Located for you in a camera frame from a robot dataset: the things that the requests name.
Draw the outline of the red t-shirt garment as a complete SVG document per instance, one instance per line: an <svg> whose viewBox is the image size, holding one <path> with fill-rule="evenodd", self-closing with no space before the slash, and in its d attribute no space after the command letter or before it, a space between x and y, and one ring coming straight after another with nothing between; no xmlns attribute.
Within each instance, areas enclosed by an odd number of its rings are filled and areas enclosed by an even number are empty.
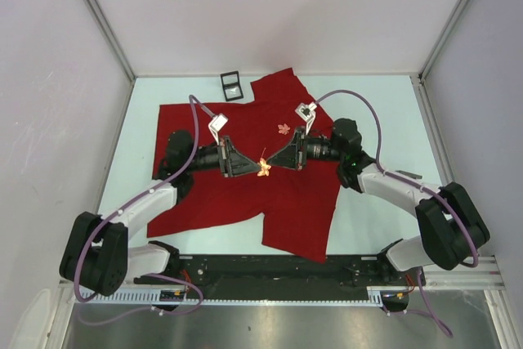
<svg viewBox="0 0 523 349"><path fill-rule="evenodd" d="M254 100L247 104L210 103L228 123L229 136L241 154L254 161L282 149L302 125L295 109L314 99L292 69L283 69L252 82ZM278 133L286 123L288 135ZM268 177L248 174L231 179L219 171L194 174L194 185L174 208L156 217L148 237L222 226L264 216L262 244L322 263L340 183L336 162L310 161L301 171L273 167Z"/></svg>

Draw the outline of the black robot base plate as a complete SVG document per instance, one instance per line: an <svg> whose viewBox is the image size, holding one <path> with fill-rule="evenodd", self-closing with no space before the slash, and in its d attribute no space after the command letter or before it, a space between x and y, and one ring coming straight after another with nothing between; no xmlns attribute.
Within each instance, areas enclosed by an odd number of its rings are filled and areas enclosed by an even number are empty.
<svg viewBox="0 0 523 349"><path fill-rule="evenodd" d="M185 280L182 290L193 289L200 298L216 291L289 294L363 287L412 293L425 281L414 268L398 272L383 257L365 255L331 255L323 263L290 255L175 256L165 271L135 281L167 286L175 279Z"/></svg>

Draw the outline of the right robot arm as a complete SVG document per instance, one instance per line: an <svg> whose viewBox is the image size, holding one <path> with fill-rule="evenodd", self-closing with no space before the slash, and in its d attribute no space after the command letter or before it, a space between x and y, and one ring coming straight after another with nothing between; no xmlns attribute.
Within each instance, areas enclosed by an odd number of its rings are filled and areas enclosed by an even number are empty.
<svg viewBox="0 0 523 349"><path fill-rule="evenodd" d="M362 136L351 119L336 120L330 137L308 136L304 127L296 128L292 140L268 163L299 171L310 160L337 162L343 188L383 199L417 220L417 237L400 239L379 253L377 274L383 283L397 284L406 271L431 264L446 271L478 266L478 249L490 233L457 182L434 186L385 169L363 150Z"/></svg>

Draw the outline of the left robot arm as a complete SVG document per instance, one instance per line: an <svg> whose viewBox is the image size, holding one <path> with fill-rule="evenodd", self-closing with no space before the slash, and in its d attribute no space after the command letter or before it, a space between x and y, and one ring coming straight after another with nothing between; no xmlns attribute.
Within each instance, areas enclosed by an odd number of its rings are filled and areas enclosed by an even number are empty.
<svg viewBox="0 0 523 349"><path fill-rule="evenodd" d="M158 172L142 196L107 215L83 212L76 217L60 261L60 276L104 296L115 293L123 282L150 273L165 284L175 281L181 264L174 258L174 247L149 242L132 248L130 239L190 193L194 172L216 169L231 178L259 173L264 164L238 152L228 136L198 146L188 131L172 133Z"/></svg>

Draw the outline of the gold maple leaf brooch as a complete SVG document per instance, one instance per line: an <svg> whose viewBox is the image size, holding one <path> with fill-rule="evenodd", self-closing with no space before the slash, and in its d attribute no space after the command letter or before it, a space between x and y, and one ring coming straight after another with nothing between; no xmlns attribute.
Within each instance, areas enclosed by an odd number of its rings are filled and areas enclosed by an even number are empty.
<svg viewBox="0 0 523 349"><path fill-rule="evenodd" d="M258 161L259 171L258 177L268 177L270 175L271 166L267 163L264 158L260 158Z"/></svg>

